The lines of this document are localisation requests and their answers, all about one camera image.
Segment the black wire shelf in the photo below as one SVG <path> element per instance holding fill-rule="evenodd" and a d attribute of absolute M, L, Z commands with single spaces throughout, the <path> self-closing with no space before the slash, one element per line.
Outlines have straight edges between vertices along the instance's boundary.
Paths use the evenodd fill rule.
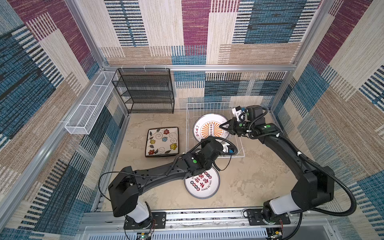
<path fill-rule="evenodd" d="M 112 81 L 129 113 L 173 113 L 175 97 L 170 70 L 119 68 Z"/>

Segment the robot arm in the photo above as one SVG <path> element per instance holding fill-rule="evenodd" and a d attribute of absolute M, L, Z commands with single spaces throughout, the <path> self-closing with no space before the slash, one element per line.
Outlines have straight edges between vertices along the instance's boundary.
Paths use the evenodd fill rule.
<path fill-rule="evenodd" d="M 262 217 L 265 222 L 274 223 L 287 212 L 299 213 L 332 201 L 334 181 L 336 181 L 332 169 L 322 167 L 323 170 L 319 170 L 319 167 L 303 161 L 305 156 L 298 149 L 296 151 L 287 140 L 284 140 L 287 138 L 283 136 L 277 126 L 272 123 L 265 124 L 265 120 L 262 118 L 265 115 L 262 107 L 249 106 L 243 111 L 250 121 L 245 121 L 243 114 L 238 113 L 238 116 L 220 127 L 232 135 L 246 136 L 248 134 L 251 139 L 259 139 L 284 161 L 298 180 L 290 194 L 268 200 L 263 204 Z M 172 163 L 135 171 L 131 166 L 123 168 L 108 187 L 113 215 L 115 217 L 128 215 L 137 223 L 144 221 L 143 219 L 148 220 L 150 218 L 148 210 L 143 207 L 143 204 L 138 203 L 138 196 L 161 184 L 186 179 L 209 170 L 212 164 L 214 165 L 216 158 L 223 154 L 223 145 L 216 139 L 231 144 L 235 151 L 230 155 L 237 153 L 237 148 L 233 143 L 223 138 L 210 136 L 203 139 L 186 154 L 177 156 Z M 139 209 L 144 210 L 137 216 Z M 348 215 L 353 212 L 354 209 L 349 209 Z"/>

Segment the round plate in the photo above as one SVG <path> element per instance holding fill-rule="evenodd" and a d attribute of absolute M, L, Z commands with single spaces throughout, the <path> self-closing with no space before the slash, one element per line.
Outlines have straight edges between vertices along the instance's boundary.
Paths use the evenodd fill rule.
<path fill-rule="evenodd" d="M 185 187 L 192 196 L 207 199 L 215 195 L 220 185 L 220 177 L 213 167 L 200 175 L 184 180 Z"/>
<path fill-rule="evenodd" d="M 195 139 L 200 142 L 208 136 L 227 138 L 229 132 L 219 128 L 220 124 L 227 121 L 226 117 L 216 113 L 208 113 L 201 116 L 193 127 Z"/>

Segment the white wire rack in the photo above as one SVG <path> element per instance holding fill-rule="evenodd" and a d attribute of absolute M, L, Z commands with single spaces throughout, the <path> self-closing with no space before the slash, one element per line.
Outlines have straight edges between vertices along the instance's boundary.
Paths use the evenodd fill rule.
<path fill-rule="evenodd" d="M 65 124 L 70 134 L 90 134 L 113 89 L 115 72 L 101 72 L 76 110 Z"/>
<path fill-rule="evenodd" d="M 231 109 L 228 108 L 228 103 L 187 103 L 187 133 L 186 133 L 186 150 L 193 148 L 198 141 L 194 137 L 193 128 L 196 121 L 203 115 L 208 113 L 217 113 L 225 116 L 228 120 L 233 118 Z M 243 143 L 241 138 L 234 135 L 229 135 L 227 140 L 234 143 L 238 149 L 238 153 L 232 157 L 245 157 Z M 219 158 L 229 158 L 229 155 L 220 156 Z"/>

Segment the striped fabric wall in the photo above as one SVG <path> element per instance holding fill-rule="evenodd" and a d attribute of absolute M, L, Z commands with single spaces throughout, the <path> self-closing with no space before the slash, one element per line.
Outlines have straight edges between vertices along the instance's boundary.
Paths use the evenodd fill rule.
<path fill-rule="evenodd" d="M 74 238 L 83 213 L 91 211 L 124 120 L 118 97 L 111 93 L 89 135 L 66 134 L 0 239 Z"/>
<path fill-rule="evenodd" d="M 336 0 L 274 114 L 309 157 L 328 165 L 358 208 L 334 220 L 344 239 L 384 239 L 384 1 Z M 349 199 L 336 186 L 333 211 Z"/>
<path fill-rule="evenodd" d="M 320 2 L 79 0 L 78 4 L 106 61 L 121 66 L 290 64 Z M 281 78 L 254 74 L 261 77 L 174 72 L 175 108 L 203 101 L 268 106 Z"/>
<path fill-rule="evenodd" d="M 175 109 L 187 103 L 222 102 L 231 106 L 268 107 L 286 72 L 171 72 Z"/>
<path fill-rule="evenodd" d="M 0 0 L 0 200 L 98 69 L 64 0 Z"/>
<path fill-rule="evenodd" d="M 99 66 L 64 0 L 0 0 L 0 14 L 2 200 Z M 65 136 L 0 239 L 73 238 L 120 131 L 117 97 L 90 135 Z"/>

